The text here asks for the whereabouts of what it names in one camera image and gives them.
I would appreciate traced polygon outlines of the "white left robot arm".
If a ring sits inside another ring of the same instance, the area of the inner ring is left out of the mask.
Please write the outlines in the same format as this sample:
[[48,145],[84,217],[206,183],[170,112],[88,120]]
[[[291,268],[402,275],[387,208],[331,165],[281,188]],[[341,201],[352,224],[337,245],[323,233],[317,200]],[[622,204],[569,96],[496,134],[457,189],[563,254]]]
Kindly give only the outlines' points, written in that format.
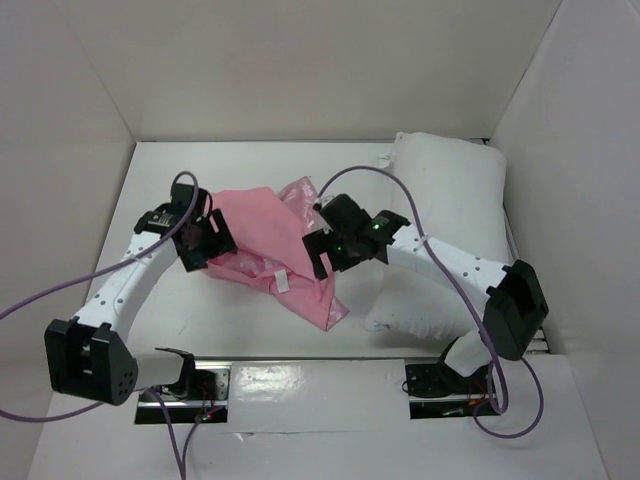
[[133,353],[127,340],[135,318],[159,279],[175,263],[188,272],[237,246],[211,194],[173,183],[170,200],[140,217],[120,267],[69,320],[53,320],[44,333],[54,391],[114,406],[135,391],[163,388],[184,399],[196,390],[195,357],[157,347]]

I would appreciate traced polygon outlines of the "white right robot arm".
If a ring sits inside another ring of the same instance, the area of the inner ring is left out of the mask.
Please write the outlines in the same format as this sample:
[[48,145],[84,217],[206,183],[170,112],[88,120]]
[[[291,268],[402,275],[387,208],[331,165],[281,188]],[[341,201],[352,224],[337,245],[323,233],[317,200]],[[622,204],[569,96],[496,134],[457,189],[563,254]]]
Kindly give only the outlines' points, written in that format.
[[465,294],[481,319],[441,357],[436,379],[448,392],[460,391],[493,357],[521,359],[549,313],[535,269],[522,260],[504,265],[474,256],[420,234],[397,213],[370,216],[346,194],[313,208],[326,224],[303,238],[317,279],[375,259]]

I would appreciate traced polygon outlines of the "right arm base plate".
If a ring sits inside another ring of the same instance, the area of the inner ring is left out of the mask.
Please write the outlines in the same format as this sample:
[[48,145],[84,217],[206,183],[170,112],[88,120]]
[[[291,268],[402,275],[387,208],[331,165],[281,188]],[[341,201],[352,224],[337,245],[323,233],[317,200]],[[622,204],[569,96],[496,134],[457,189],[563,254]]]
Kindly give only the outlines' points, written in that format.
[[464,378],[437,363],[405,365],[406,379],[401,385],[408,396],[412,420],[497,416],[486,389],[488,368],[480,367]]

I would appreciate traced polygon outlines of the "white pillow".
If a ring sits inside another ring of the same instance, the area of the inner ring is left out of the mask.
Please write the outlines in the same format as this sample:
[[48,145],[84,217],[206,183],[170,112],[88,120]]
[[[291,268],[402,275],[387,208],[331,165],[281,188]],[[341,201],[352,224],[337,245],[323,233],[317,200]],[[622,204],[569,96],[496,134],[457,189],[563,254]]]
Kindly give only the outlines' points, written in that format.
[[[503,210],[507,160],[501,152],[428,133],[400,133],[391,159],[403,183],[393,190],[392,211],[412,218],[406,200],[411,195],[427,234],[484,259],[509,261]],[[449,284],[388,266],[365,327],[449,340],[476,324]]]

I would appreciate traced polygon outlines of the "pink pillowcase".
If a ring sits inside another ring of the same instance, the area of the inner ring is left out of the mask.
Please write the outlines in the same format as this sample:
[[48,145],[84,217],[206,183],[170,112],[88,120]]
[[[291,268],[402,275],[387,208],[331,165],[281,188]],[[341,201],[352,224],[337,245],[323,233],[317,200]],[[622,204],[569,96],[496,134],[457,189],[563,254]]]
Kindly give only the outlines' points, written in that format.
[[304,176],[276,193],[269,187],[213,195],[238,247],[207,262],[206,273],[243,284],[278,302],[323,331],[349,309],[336,297],[335,278],[315,278],[302,238],[319,227],[317,191]]

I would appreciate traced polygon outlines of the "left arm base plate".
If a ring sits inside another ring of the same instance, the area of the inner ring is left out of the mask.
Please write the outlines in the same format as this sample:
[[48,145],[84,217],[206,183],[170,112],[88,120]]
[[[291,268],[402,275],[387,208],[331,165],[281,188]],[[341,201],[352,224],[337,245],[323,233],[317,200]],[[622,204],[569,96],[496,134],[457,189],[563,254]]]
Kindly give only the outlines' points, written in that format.
[[185,393],[157,388],[173,424],[223,424],[228,420],[231,361],[197,359],[195,373]]

